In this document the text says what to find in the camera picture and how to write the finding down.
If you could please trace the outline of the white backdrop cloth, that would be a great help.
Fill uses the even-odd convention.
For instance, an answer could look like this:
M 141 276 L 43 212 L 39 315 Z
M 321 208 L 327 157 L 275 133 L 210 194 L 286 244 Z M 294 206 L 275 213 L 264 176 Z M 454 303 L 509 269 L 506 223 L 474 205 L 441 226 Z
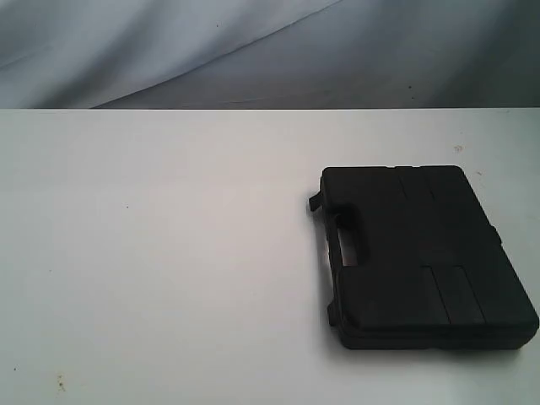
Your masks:
M 4 1 L 4 108 L 532 107 L 536 1 Z

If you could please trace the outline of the black plastic carrying case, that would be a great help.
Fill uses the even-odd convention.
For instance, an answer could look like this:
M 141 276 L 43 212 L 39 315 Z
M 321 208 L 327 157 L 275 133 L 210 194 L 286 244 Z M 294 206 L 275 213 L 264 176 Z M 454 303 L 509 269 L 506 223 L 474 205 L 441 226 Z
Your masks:
M 456 165 L 327 167 L 328 320 L 350 349 L 519 349 L 538 314 Z

